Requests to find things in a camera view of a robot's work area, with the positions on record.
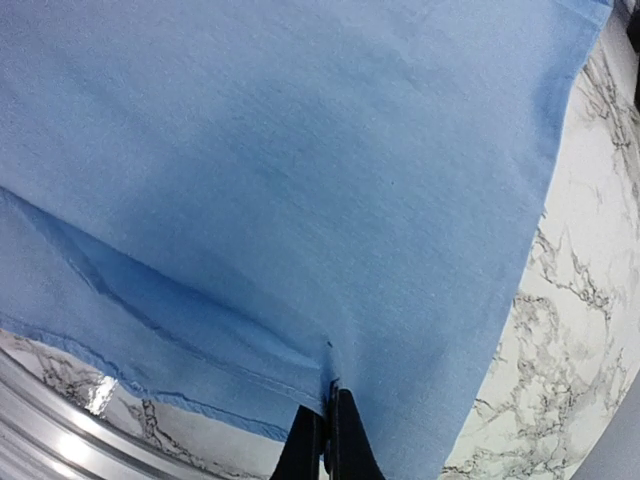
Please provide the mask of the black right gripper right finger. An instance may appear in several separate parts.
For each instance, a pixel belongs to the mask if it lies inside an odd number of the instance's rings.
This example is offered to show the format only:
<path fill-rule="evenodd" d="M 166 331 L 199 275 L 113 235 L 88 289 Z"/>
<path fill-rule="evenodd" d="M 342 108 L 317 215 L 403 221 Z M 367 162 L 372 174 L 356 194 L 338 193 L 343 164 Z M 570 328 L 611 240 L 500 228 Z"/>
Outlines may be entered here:
<path fill-rule="evenodd" d="M 330 479 L 384 480 L 353 394 L 337 382 L 328 404 L 327 473 Z"/>

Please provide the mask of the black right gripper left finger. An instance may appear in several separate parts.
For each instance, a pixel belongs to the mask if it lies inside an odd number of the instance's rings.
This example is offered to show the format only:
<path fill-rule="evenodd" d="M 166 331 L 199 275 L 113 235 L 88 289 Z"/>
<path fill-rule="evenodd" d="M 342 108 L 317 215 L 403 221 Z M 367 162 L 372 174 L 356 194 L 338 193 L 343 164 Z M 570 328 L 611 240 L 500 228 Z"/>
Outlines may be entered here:
<path fill-rule="evenodd" d="M 270 480 L 318 480 L 324 449 L 324 419 L 300 406 Z"/>

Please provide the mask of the light blue long sleeve shirt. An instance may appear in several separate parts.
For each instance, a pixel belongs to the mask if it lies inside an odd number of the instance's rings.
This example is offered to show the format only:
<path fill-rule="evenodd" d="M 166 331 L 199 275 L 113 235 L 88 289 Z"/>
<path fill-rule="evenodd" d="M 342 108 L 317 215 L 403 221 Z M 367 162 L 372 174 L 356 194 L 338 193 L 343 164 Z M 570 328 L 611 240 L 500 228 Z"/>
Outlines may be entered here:
<path fill-rule="evenodd" d="M 282 440 L 350 390 L 435 478 L 608 1 L 5 1 L 1 325 Z"/>

